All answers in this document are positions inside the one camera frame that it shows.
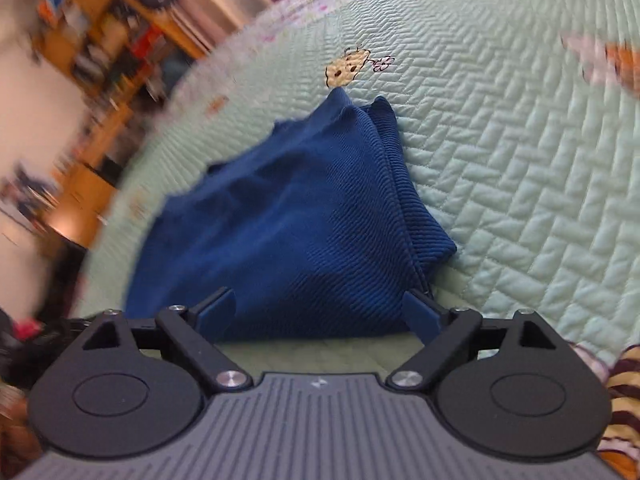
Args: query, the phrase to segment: light green quilt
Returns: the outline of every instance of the light green quilt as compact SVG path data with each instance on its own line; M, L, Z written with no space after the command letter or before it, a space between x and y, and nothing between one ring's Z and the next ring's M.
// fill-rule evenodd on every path
M379 94L391 102L418 193L458 245L434 282L438 300L488 316L534 308L612 362L640 339L636 10L640 0L277 4L178 90L85 268L80 314L122 304L166 194L341 84L358 104ZM419 343L401 335L223 348L254 373L384 373Z

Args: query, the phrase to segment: white logo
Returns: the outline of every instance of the white logo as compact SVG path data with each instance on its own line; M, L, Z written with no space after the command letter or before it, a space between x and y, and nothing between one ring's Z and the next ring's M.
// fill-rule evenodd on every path
M322 377L318 377L315 381L311 381L311 385L317 388L318 390L321 388L324 388L325 386L327 386L327 384L329 383L325 381Z

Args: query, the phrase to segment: ribbed fabric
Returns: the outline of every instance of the ribbed fabric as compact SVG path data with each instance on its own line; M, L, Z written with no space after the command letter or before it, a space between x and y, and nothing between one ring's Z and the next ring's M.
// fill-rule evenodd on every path
M425 290L455 251L409 179L389 103L358 108L337 88L167 201L126 314L229 286L238 310L225 340L401 332L402 294Z

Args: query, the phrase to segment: wall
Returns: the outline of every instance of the wall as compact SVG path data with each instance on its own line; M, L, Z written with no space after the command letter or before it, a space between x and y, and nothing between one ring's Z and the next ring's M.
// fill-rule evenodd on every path
M46 63L35 65L17 43L0 46L0 176L18 158L48 170L83 112L73 83ZM12 317L28 316L40 301L47 272L32 237L0 219L0 306Z

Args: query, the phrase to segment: quilted stitching pattern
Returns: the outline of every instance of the quilted stitching pattern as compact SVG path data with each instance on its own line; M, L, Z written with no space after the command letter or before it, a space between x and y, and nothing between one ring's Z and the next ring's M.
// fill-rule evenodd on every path
M535 308L612 362L640 338L640 104L586 83L560 35L640 44L634 9L640 0L354 0L286 31L211 83L230 98L218 115L203 114L214 95L196 96L137 161L88 266L82 312L121 303L165 194L277 118L309 113L327 94L325 64L362 46L396 60L365 66L346 90L357 104L391 102L418 194L459 247L436 277L439 300L491 316ZM211 59L191 82L222 65ZM136 220L140 189L148 211Z

